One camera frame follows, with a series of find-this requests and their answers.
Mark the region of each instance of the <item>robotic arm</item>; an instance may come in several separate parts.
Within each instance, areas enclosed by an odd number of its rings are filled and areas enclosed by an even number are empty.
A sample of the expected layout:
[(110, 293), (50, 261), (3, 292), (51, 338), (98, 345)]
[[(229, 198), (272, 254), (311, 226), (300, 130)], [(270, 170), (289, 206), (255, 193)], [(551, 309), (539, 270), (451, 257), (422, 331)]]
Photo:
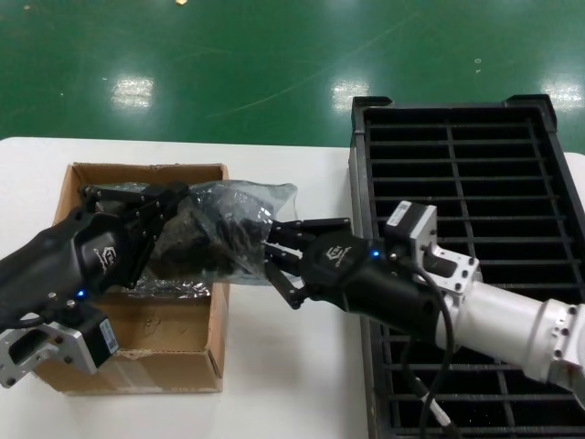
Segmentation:
[[(55, 358), (87, 373), (117, 349), (106, 315), (86, 303), (113, 285), (134, 288), (188, 186), (141, 193), (83, 187), (82, 207), (0, 261), (0, 384), (10, 388)], [(120, 215), (100, 203), (123, 202)]]
[(298, 272), (288, 270), (300, 274), (304, 288), (274, 274), (274, 262), (267, 274), (293, 308), (305, 298), (324, 300), (446, 348), (441, 299), (416, 270), (422, 267), (444, 295), (457, 347), (517, 365), (532, 380), (573, 391), (584, 405), (585, 305), (539, 302), (484, 284), (477, 259), (437, 244), (434, 206), (402, 201), (383, 241), (338, 231), (292, 247), (304, 250)]
[[(135, 286), (188, 186), (141, 193), (84, 187), (80, 193), (81, 208), (0, 261), (0, 384), (6, 388), (44, 359), (94, 373), (116, 351), (107, 316), (85, 301), (112, 285)], [(126, 209), (100, 212), (109, 199)], [(573, 391), (583, 405), (584, 305), (542, 303), (495, 288), (481, 282), (478, 268), (475, 258), (437, 245), (435, 207), (408, 201), (389, 218), (383, 240), (352, 235), (349, 219), (324, 219), (274, 222), (266, 243), (266, 276), (292, 308), (307, 298), (326, 301), (441, 348), (470, 348)], [(303, 287), (283, 272), (300, 276)], [(439, 416), (428, 392), (415, 393)]]

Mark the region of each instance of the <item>black object in plastic bag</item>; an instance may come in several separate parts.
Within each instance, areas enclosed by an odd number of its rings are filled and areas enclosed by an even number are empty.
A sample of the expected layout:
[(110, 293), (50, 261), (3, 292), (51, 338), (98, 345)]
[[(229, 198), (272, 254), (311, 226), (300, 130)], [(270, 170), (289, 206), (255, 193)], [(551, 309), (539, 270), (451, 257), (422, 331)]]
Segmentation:
[[(141, 191), (147, 186), (107, 187)], [(228, 180), (189, 189), (177, 215), (165, 224), (143, 276), (127, 294), (188, 298), (208, 296), (214, 282), (268, 284), (265, 241), (277, 216), (296, 220), (296, 186)], [(106, 213), (123, 210), (118, 202), (100, 207)]]

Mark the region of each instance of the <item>white table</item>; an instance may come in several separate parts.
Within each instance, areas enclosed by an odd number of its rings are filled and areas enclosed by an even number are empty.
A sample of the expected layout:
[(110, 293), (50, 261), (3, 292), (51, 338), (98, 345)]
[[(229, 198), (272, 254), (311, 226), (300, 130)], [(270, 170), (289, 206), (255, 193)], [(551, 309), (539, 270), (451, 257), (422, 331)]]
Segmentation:
[[(351, 214), (347, 149), (11, 138), (0, 154), (0, 258), (50, 226), (71, 162), (224, 163), (234, 179), (297, 185), (299, 218)], [(29, 376), (0, 389), (2, 437), (367, 437), (356, 316), (234, 285), (228, 332), (222, 393), (65, 397)]]

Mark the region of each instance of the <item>black cable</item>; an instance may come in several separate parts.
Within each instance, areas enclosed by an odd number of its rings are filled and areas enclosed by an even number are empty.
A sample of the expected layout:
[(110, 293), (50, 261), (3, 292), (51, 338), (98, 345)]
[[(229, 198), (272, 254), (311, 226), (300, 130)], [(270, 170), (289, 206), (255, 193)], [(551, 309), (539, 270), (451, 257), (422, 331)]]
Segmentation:
[[(424, 271), (421, 267), (419, 267), (416, 263), (411, 261), (410, 259), (401, 258), (400, 264), (408, 268), (412, 273), (417, 274), (422, 279), (424, 279), (425, 283), (429, 286), (431, 291), (436, 295), (437, 301), (439, 303), (439, 308), (441, 310), (441, 314), (443, 317), (443, 322), (445, 325), (445, 335), (446, 335), (446, 347), (444, 350), (444, 354), (442, 357), (441, 367), (437, 372), (434, 380), (432, 381), (431, 387), (429, 388), (428, 392), (426, 393), (426, 399), (424, 405), (422, 406), (422, 412), (420, 412), (420, 422), (419, 422), (419, 429), (420, 429), (420, 438), (425, 439), (427, 437), (427, 424), (429, 422), (429, 413), (431, 411), (432, 402), (437, 395), (437, 392), (441, 385), (443, 384), (447, 374), (449, 373), (449, 367), (451, 365), (453, 353), (455, 350), (455, 340), (453, 334), (453, 324), (451, 320), (451, 314), (449, 313), (449, 309), (447, 308), (447, 304), (445, 303), (445, 299), (442, 296), (441, 289), (439, 286), (434, 282), (432, 277)], [(421, 389), (421, 381), (412, 373), (410, 370), (410, 366), (408, 363), (408, 355), (410, 353), (410, 349), (414, 344), (414, 340), (410, 340), (409, 344), (405, 347), (403, 351), (403, 355), (401, 356), (400, 362), (402, 364), (402, 368), (404, 371), (405, 378), (409, 382), (409, 385), (415, 391), (420, 392)]]
[(18, 320), (16, 322), (0, 321), (0, 327), (3, 329), (28, 329), (30, 327), (38, 327), (46, 323), (45, 317), (34, 317), (26, 320)]

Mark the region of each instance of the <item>box flap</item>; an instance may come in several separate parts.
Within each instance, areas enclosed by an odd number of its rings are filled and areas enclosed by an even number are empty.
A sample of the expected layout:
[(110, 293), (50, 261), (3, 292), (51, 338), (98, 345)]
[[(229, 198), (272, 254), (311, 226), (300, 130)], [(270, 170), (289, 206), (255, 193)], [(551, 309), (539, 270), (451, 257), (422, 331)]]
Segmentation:
[(209, 311), (209, 338), (206, 348), (219, 377), (223, 377), (228, 335), (229, 284), (214, 284)]

